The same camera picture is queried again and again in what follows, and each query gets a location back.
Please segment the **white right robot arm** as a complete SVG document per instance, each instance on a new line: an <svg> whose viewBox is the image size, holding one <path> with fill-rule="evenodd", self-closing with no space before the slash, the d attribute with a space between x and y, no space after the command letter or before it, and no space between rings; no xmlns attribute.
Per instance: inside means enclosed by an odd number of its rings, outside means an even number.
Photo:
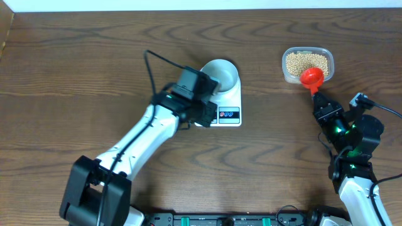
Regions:
<svg viewBox="0 0 402 226"><path fill-rule="evenodd" d="M377 107L363 93L349 103L349 110L321 92L312 95L313 116L336 155L331 157L329 179L344 203L352 225L391 225L379 194L370 162L381 142L383 123L365 113Z"/></svg>

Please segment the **red measuring scoop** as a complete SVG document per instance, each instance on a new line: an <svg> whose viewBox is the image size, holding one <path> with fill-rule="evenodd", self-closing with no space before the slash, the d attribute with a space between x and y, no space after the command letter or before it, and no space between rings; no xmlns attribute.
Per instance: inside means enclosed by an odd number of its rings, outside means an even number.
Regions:
<svg viewBox="0 0 402 226"><path fill-rule="evenodd" d="M314 96L324 82L323 71L318 67L309 68L301 74L300 82Z"/></svg>

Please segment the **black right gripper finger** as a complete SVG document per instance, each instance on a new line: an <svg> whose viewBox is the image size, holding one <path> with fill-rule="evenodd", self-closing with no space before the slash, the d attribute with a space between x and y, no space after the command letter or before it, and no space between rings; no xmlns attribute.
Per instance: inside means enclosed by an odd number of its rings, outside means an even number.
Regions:
<svg viewBox="0 0 402 226"><path fill-rule="evenodd" d="M319 109L323 108L323 94L321 92L316 92L312 96L312 100L313 100L313 109L314 110L319 110Z"/></svg>
<svg viewBox="0 0 402 226"><path fill-rule="evenodd" d="M332 105L333 100L323 94L323 106L326 107L328 105Z"/></svg>

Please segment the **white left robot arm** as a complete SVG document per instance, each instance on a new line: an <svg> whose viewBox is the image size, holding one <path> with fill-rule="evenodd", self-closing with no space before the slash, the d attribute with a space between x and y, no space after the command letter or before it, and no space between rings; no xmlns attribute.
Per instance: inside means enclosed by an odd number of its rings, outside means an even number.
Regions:
<svg viewBox="0 0 402 226"><path fill-rule="evenodd" d="M209 127L220 81L184 67L176 83L152 96L137 124L95 159L74 162L59 215L69 225L141 225L145 216L130 204L131 184L141 168L184 122Z"/></svg>

